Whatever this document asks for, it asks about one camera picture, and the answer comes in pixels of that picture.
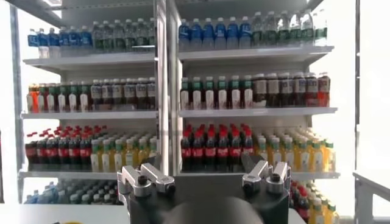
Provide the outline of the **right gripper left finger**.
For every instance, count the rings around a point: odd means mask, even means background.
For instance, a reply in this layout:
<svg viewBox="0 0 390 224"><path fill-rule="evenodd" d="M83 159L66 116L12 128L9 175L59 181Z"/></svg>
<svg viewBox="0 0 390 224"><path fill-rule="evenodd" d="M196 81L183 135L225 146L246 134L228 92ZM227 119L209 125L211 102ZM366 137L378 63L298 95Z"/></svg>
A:
<svg viewBox="0 0 390 224"><path fill-rule="evenodd" d="M123 166L117 172L117 180L118 197L129 195L148 197L152 191L172 197L176 191L175 179L164 175L151 163L143 163L139 169L133 166Z"/></svg>

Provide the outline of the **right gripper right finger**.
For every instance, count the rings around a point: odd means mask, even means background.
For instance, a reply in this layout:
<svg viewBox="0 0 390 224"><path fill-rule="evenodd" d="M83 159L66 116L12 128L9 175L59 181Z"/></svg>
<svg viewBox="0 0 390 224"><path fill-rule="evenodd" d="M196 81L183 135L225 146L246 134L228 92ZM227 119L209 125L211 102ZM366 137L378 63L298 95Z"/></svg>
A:
<svg viewBox="0 0 390 224"><path fill-rule="evenodd" d="M256 194L265 184L270 194L289 193L291 186L291 168L286 162L277 162L269 165L266 160L260 159L254 163L253 156L248 153L241 155L241 162L246 173L242 177L241 185L245 194Z"/></svg>

